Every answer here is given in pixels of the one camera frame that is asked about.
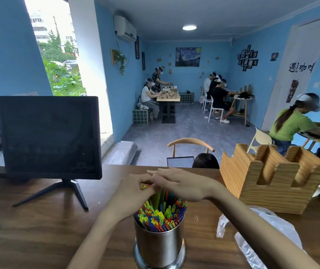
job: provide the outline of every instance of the black monitor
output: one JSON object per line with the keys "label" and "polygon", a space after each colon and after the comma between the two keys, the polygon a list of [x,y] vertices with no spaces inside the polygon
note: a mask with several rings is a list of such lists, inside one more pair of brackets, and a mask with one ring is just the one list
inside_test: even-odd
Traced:
{"label": "black monitor", "polygon": [[99,127],[94,96],[0,96],[7,176],[101,179]]}

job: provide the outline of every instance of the metal straw holder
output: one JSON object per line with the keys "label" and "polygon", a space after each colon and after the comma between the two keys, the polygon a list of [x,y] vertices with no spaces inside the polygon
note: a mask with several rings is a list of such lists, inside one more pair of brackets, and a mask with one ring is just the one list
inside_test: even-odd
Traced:
{"label": "metal straw holder", "polygon": [[151,232],[135,221],[134,258],[140,269],[179,269],[185,261],[183,220],[166,232]]}

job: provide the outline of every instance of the white shirt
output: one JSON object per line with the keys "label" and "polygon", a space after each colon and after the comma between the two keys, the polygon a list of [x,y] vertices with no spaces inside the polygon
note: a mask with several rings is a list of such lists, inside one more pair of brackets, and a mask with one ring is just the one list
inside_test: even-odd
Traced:
{"label": "white shirt", "polygon": [[150,91],[149,87],[144,86],[144,88],[142,88],[142,91],[141,91],[141,101],[142,102],[147,102],[147,101],[151,100],[151,98],[146,94],[147,91]]}
{"label": "white shirt", "polygon": [[205,92],[208,92],[210,90],[210,85],[211,85],[211,79],[207,77],[204,81],[204,91]]}

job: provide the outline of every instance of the monitor stand leg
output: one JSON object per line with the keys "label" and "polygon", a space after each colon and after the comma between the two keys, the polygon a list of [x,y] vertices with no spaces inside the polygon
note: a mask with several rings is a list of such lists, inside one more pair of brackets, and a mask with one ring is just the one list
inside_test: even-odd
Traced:
{"label": "monitor stand leg", "polygon": [[55,182],[53,185],[50,185],[43,190],[40,190],[39,192],[29,196],[28,198],[18,203],[15,203],[13,207],[18,207],[24,203],[27,203],[33,199],[36,199],[44,194],[50,193],[51,191],[59,188],[73,188],[73,190],[75,191],[75,195],[79,199],[79,202],[82,205],[83,209],[86,211],[89,210],[88,205],[86,204],[84,195],[80,189],[79,183],[76,180],[72,180],[72,179],[62,179],[62,181]]}

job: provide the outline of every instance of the tiled box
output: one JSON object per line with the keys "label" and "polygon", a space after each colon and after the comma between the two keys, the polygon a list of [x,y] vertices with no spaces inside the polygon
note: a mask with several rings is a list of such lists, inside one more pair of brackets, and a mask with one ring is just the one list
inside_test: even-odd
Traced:
{"label": "tiled box", "polygon": [[180,93],[180,102],[181,103],[192,103],[193,94],[192,93]]}
{"label": "tiled box", "polygon": [[148,113],[147,110],[134,109],[133,110],[133,122],[134,124],[148,124]]}

